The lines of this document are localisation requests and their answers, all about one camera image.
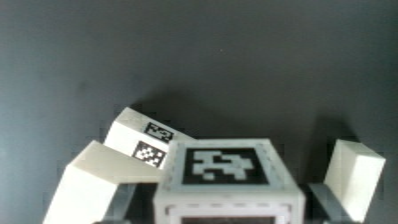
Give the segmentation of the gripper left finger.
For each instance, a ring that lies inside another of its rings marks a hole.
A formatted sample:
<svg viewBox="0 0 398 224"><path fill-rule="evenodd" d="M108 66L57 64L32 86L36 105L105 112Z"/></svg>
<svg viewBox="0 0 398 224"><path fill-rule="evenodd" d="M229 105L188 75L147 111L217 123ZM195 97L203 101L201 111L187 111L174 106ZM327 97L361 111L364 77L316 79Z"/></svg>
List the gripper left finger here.
<svg viewBox="0 0 398 224"><path fill-rule="evenodd" d="M155 183L119 185L103 218L92 224L155 224Z"/></svg>

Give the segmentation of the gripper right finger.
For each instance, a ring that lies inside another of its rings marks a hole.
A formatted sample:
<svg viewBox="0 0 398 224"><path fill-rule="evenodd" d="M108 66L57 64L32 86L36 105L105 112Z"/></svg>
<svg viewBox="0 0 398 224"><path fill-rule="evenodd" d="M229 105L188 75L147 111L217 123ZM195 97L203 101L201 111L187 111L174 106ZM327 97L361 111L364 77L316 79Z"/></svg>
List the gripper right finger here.
<svg viewBox="0 0 398 224"><path fill-rule="evenodd" d="M306 195L304 224L361 224L354 221L323 183L302 186Z"/></svg>

